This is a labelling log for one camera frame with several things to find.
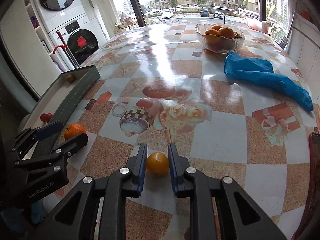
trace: white wall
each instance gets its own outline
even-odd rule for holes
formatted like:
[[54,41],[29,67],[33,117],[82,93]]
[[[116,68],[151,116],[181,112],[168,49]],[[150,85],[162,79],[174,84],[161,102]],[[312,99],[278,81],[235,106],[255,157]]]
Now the white wall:
[[34,30],[23,0],[15,0],[0,22],[4,43],[20,74],[42,96],[59,76]]
[[300,69],[312,96],[320,104],[320,32],[296,15],[286,52]]

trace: metal screw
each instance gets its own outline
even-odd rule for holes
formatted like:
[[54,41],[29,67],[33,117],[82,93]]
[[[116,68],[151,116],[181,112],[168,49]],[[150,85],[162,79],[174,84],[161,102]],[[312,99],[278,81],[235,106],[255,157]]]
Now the metal screw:
[[186,171],[187,171],[187,173],[193,174],[193,173],[196,172],[196,169],[193,168],[193,167],[188,167],[188,168],[186,169]]
[[129,171],[130,171],[129,168],[127,168],[127,167],[124,167],[124,168],[120,169],[120,173],[121,174],[127,174],[127,173],[129,173]]
[[88,183],[90,183],[91,181],[92,181],[92,178],[91,177],[84,177],[83,179],[82,179],[82,181],[83,181],[83,183],[85,183],[85,184],[88,184]]
[[233,182],[233,179],[231,177],[224,177],[223,182],[227,184],[231,184]]

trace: parked car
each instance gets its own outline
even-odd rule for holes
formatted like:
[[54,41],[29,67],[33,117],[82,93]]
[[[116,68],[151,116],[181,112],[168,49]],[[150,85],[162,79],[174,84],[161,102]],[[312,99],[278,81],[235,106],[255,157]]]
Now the parked car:
[[209,10],[208,9],[201,9],[200,16],[201,17],[209,17]]
[[172,13],[171,12],[162,12],[161,18],[162,19],[169,19],[172,17]]
[[221,12],[219,12],[219,11],[215,11],[213,13],[213,17],[214,18],[222,18],[223,19],[223,14]]

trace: blue gripper pad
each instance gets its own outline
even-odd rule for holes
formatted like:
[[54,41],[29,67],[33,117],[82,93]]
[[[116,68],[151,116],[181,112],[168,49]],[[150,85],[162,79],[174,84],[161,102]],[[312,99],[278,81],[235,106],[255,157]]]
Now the blue gripper pad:
[[169,144],[168,146],[168,159],[169,159],[169,169],[170,169],[170,176],[171,176],[171,184],[172,190],[174,195],[177,196],[178,192],[178,176],[177,176],[177,169],[174,163],[173,155],[176,154],[178,156],[177,149],[174,144]]
[[139,196],[141,196],[142,190],[143,190],[143,183],[144,183],[144,177],[146,174],[146,163],[147,163],[147,156],[148,156],[148,148],[146,144],[140,144],[138,156],[141,156],[141,165],[139,168],[139,175],[138,175],[138,193]]

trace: red object on wall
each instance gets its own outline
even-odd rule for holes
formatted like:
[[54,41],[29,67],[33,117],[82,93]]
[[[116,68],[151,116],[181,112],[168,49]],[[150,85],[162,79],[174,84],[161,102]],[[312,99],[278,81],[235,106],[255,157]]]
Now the red object on wall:
[[78,46],[80,48],[84,47],[87,44],[87,41],[84,39],[84,37],[80,36],[78,39]]

